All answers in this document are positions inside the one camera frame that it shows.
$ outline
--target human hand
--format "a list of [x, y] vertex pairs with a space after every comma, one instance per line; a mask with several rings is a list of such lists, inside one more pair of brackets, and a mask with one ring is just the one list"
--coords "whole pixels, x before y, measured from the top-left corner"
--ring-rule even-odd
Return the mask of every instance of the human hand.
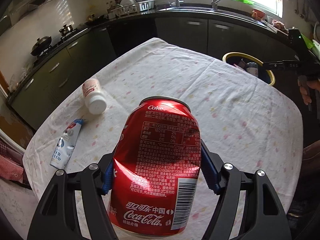
[[[320, 91], [320, 81], [319, 80], [312, 80], [312, 81], [307, 81], [308, 87], [311, 89], [317, 89]], [[310, 96], [308, 96], [307, 90], [301, 85], [300, 81], [298, 80], [298, 86], [300, 88], [300, 93], [302, 95], [303, 102], [308, 105], [309, 103], [312, 102]]]

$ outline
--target white floral tablecloth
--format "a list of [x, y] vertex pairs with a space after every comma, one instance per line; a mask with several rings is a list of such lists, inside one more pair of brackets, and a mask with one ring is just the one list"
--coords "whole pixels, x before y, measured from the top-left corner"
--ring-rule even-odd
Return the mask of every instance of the white floral tablecloth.
[[[49, 165], [58, 138], [76, 118], [84, 118], [65, 170], [81, 171], [115, 147], [129, 113], [149, 96], [186, 102], [207, 147], [241, 171], [263, 169], [285, 211], [295, 192], [302, 159], [302, 118], [296, 105], [275, 88], [220, 60], [151, 39], [119, 57], [93, 77], [107, 95], [107, 110], [89, 114], [81, 89], [74, 91], [31, 140], [23, 164], [33, 191], [41, 198], [56, 171]], [[105, 204], [109, 196], [104, 197]], [[83, 236], [90, 238], [81, 194], [76, 193]], [[201, 239], [218, 197], [202, 173], [186, 230], [166, 239]], [[231, 236], [237, 235], [244, 206], [241, 194]], [[116, 229], [121, 240], [135, 239]]]

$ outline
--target red coca-cola can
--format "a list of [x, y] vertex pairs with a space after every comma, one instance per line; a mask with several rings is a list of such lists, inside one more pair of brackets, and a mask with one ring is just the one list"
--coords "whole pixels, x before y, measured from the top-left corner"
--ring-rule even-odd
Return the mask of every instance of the red coca-cola can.
[[200, 131], [189, 107], [169, 97], [142, 100], [115, 151], [110, 221], [143, 238], [182, 232], [200, 163]]

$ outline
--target white dish rack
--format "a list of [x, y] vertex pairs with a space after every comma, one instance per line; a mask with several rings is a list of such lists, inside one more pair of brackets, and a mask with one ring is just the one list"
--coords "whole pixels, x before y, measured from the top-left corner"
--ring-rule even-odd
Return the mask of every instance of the white dish rack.
[[150, 1], [143, 1], [143, 2], [137, 2], [134, 4], [125, 5], [117, 9], [114, 9], [111, 12], [114, 12], [118, 17], [120, 17], [122, 15], [127, 15], [131, 13], [142, 12], [149, 9], [153, 9], [154, 6], [155, 6], [155, 0], [150, 0]]

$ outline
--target silver bolt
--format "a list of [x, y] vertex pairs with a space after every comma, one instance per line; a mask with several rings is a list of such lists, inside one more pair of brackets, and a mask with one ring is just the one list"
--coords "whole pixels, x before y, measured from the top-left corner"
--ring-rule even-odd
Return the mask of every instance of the silver bolt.
[[257, 173], [261, 177], [263, 177], [266, 174], [263, 170], [258, 170]]
[[226, 170], [232, 170], [232, 169], [233, 169], [233, 166], [232, 166], [231, 163], [225, 163], [225, 164], [223, 165], [223, 167], [224, 167]]
[[64, 173], [63, 170], [57, 170], [57, 171], [56, 171], [56, 175], [57, 175], [57, 176], [61, 176], [61, 175], [63, 175], [63, 173]]
[[97, 163], [92, 163], [89, 166], [89, 169], [92, 170], [92, 171], [96, 170], [97, 168], [98, 168], [98, 164]]

